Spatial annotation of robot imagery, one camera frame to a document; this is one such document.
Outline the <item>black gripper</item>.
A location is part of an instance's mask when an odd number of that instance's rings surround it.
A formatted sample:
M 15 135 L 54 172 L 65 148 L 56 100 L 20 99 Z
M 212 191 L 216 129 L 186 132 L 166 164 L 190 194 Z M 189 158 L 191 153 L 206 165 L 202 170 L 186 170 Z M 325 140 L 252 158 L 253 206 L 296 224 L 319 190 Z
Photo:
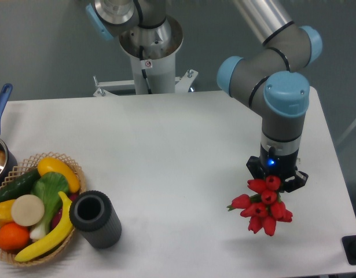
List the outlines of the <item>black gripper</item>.
M 309 175 L 299 171 L 296 160 L 299 150 L 288 155 L 278 155 L 270 148 L 260 147 L 260 156 L 250 156 L 246 167 L 254 179 L 264 180 L 268 175 L 286 177 L 282 179 L 281 192 L 291 193 L 305 186 Z

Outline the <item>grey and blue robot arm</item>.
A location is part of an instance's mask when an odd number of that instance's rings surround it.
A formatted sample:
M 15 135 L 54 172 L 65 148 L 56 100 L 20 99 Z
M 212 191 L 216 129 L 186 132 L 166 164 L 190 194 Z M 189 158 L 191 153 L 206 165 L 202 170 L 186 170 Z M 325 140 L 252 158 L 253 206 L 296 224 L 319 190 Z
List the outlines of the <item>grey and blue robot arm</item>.
M 236 1 L 235 6 L 264 49 L 250 60 L 227 58 L 216 82 L 262 118 L 260 154 L 247 162 L 251 175 L 277 176 L 281 191 L 292 192 L 308 179 L 296 166 L 310 93 L 299 70 L 320 56 L 322 39 L 315 29 L 296 25 L 279 1 Z M 86 13 L 102 38 L 118 38 L 130 58 L 137 94 L 178 91 L 175 54 L 182 28 L 166 13 L 164 1 L 91 1 Z

